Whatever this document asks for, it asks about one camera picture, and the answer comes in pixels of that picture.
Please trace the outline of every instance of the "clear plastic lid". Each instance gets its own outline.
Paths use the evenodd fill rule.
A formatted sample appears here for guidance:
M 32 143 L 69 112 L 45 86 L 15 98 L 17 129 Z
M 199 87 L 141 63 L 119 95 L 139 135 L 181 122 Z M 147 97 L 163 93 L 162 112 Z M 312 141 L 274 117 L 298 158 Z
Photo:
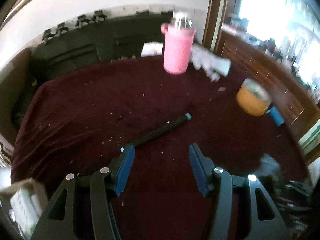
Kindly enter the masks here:
M 271 104 L 271 96 L 269 93 L 260 85 L 259 83 L 255 82 L 254 80 L 247 78 L 243 85 L 252 93 L 258 100 L 270 105 Z
M 177 29 L 192 28 L 192 21 L 188 12 L 173 12 L 170 24 Z

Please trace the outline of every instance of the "blue gripper pad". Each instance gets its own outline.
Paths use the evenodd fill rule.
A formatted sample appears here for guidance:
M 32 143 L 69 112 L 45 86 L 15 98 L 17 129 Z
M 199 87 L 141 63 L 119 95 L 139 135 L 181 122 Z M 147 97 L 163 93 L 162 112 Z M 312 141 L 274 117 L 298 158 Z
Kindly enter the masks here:
M 196 143 L 189 146 L 189 161 L 198 189 L 204 197 L 207 197 L 214 190 L 212 170 L 215 166 L 210 158 L 203 156 Z
M 284 123 L 284 119 L 278 109 L 273 106 L 269 111 L 268 114 L 271 115 L 273 121 L 276 123 L 277 126 L 280 126 L 281 124 Z
M 124 148 L 122 154 L 119 156 L 116 162 L 115 171 L 117 170 L 117 172 L 115 175 L 116 187 L 114 189 L 114 192 L 117 197 L 119 197 L 120 193 L 124 191 L 133 161 L 134 161 L 134 146 L 130 144 Z

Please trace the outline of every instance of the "wooden door frame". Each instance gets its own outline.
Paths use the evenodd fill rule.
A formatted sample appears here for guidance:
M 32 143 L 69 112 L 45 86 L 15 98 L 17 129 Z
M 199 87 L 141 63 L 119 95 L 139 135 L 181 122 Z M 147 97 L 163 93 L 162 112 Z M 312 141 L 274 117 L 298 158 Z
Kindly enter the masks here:
M 205 22 L 204 35 L 202 39 L 202 44 L 207 49 L 211 48 L 212 39 L 218 20 L 220 1 L 221 0 L 209 0 L 207 20 Z

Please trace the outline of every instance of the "pink cup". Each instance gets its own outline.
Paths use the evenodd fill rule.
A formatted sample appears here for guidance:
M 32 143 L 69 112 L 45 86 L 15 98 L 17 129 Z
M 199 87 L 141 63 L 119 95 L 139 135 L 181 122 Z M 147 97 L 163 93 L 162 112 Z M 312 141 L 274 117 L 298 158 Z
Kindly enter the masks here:
M 185 73 L 189 64 L 195 29 L 176 29 L 168 23 L 163 23 L 161 32 L 165 34 L 164 69 L 170 74 Z

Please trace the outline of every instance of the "table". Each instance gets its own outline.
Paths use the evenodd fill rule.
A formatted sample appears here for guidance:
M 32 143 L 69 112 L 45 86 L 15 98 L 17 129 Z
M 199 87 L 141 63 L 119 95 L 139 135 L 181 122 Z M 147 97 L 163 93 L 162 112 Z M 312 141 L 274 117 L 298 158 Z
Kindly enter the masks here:
M 269 115 L 250 116 L 237 104 L 246 77 L 235 66 L 217 83 L 192 65 L 171 75 L 163 57 L 154 56 L 102 62 L 51 80 L 39 88 L 22 122 L 12 182 L 33 177 L 50 197 L 68 173 L 92 174 L 132 139 L 190 113 L 191 121 L 136 149 L 125 192 L 113 207 L 123 240 L 201 239 L 211 199 L 197 190 L 191 143 L 230 174 L 252 173 L 268 153 L 285 179 L 308 176 L 288 128 L 277 127 Z M 80 234 L 90 239 L 90 206 L 81 216 Z

